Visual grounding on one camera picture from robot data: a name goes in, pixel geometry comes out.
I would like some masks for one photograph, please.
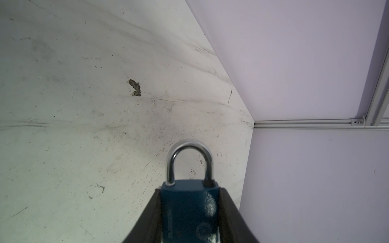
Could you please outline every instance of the blue padlock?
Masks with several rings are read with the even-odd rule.
[[[174,180],[174,159],[187,148],[198,150],[206,162],[204,180]],[[219,186],[213,177],[210,150],[200,141],[185,139],[168,153],[166,182],[161,187],[164,243],[217,241]]]

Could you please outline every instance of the padlock body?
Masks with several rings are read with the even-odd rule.
[[[161,187],[164,243],[217,241],[219,186],[204,187],[202,180],[176,180]]]

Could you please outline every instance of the scuffed floor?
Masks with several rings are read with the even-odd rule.
[[[8,0],[0,26],[0,242],[122,241],[183,138],[239,206],[254,121],[184,1]]]

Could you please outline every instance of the padlock shackle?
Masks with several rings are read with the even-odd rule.
[[[181,152],[184,149],[196,149],[199,151],[206,163],[205,167],[205,177],[203,181],[203,185],[205,187],[212,187],[215,184],[214,181],[214,162],[212,159],[211,151],[208,149],[208,147],[203,144],[202,142],[195,140],[195,139],[184,139],[173,145],[173,147],[169,150],[168,158],[167,158],[167,165],[166,165],[166,182],[165,185],[167,186],[173,186],[174,185],[174,160],[179,152]]]

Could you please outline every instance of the dirt stain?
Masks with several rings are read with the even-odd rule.
[[[105,189],[104,186],[98,185],[97,183],[85,188],[86,194],[88,195],[89,199],[93,199],[95,197],[100,196],[101,194],[104,193],[104,189]]]
[[[41,55],[41,59],[49,61],[54,56],[55,50],[44,41],[33,40],[32,44],[34,45],[34,51]]]
[[[140,96],[140,86],[139,86],[139,83],[135,82],[132,79],[130,79],[127,82],[135,89],[135,91],[131,95],[132,96]]]

